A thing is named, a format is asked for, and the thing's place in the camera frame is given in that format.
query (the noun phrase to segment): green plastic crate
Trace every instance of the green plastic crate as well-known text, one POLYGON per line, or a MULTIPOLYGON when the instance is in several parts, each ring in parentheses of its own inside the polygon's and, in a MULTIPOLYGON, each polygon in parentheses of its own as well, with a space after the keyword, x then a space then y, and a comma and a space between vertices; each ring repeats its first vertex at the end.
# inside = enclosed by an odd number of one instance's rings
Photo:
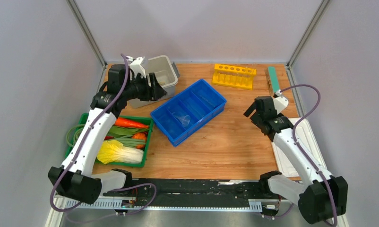
MULTIPOLYGON (((120 117, 149 125, 148 138, 146 140, 146 144, 145 144, 145 148, 144 148, 144 156, 142 157, 141 163, 132 164, 132 163, 125 163, 125 162, 111 162, 110 164, 120 165, 120 166, 131 166, 131 167, 144 167, 145 161, 146 161, 146 155, 148 153, 149 143, 151 141, 151 134, 152 134, 152 129, 153 129, 153 120, 152 120, 152 118, 149 118, 149 117, 131 117, 131 116, 120 116, 120 117)), ((81 118, 79 119, 78 124, 85 124, 87 119, 88 119, 88 113, 83 113, 81 115, 81 118)), ((67 149, 65 157, 67 157, 70 154, 72 149, 73 149, 72 147, 69 147, 67 149)))

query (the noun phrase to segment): blue plastic bin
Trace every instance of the blue plastic bin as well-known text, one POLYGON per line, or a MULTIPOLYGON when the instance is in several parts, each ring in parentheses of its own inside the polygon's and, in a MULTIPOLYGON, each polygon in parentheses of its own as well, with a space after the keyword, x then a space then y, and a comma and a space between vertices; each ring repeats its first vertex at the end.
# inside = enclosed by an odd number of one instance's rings
POLYGON ((200 79, 152 111, 151 117, 176 147, 221 113, 226 102, 212 86, 200 79))

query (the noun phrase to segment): white wall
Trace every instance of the white wall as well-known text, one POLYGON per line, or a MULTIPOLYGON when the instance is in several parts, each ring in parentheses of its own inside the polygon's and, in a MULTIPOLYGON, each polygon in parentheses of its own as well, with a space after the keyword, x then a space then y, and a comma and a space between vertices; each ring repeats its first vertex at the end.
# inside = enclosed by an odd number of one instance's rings
POLYGON ((44 226, 47 173, 100 75, 65 0, 0 0, 0 227, 44 226))
MULTIPOLYGON (((294 74, 322 93, 310 123, 329 170, 349 184, 350 226, 379 226, 379 0, 332 1, 294 74)), ((311 94, 301 90, 308 110, 311 94)))
POLYGON ((320 0, 77 0, 107 61, 287 62, 320 0))

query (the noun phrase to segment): table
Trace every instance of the table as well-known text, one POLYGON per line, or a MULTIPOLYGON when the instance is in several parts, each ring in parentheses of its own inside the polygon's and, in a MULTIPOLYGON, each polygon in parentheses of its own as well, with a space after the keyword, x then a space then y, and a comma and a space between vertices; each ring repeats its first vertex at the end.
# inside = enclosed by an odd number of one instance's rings
MULTIPOLYGON (((113 168, 132 172, 134 178, 185 178, 257 180, 263 173, 277 170, 270 140, 243 113, 258 96, 268 96, 265 71, 276 69, 280 88, 288 87, 284 65, 239 65, 257 69, 253 90, 212 85, 227 99, 223 112, 188 137, 177 147, 154 127, 143 168, 95 163, 93 174, 106 173, 113 168)), ((180 72, 176 93, 199 79, 212 84, 214 64, 177 64, 180 72)), ((291 91, 284 95, 290 101, 283 114, 298 117, 291 91)), ((150 117, 150 112, 166 100, 138 109, 127 106, 121 115, 150 117)))

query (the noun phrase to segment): container handle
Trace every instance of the container handle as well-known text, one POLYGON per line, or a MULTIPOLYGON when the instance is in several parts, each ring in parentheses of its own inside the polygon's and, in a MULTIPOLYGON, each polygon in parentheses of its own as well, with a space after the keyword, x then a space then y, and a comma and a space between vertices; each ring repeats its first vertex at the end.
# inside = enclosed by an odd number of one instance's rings
POLYGON ((174 72, 175 72, 177 78, 180 77, 180 72, 178 72, 178 68, 177 68, 175 62, 172 63, 172 67, 173 67, 173 70, 174 70, 174 72))

